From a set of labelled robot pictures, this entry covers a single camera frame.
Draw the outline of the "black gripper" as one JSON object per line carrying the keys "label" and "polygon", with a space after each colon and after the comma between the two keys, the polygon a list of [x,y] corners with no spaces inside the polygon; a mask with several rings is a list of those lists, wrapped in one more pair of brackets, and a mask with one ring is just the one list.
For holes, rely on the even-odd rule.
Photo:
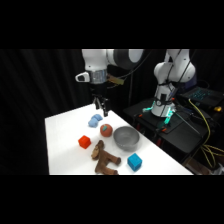
{"label": "black gripper", "polygon": [[96,109],[101,109],[100,100],[98,98],[103,99],[102,107],[103,107],[103,113],[104,117],[108,116],[108,109],[109,109],[109,99],[107,98],[107,83],[101,83],[101,84],[91,84],[91,95],[94,99],[94,104],[96,106]]}

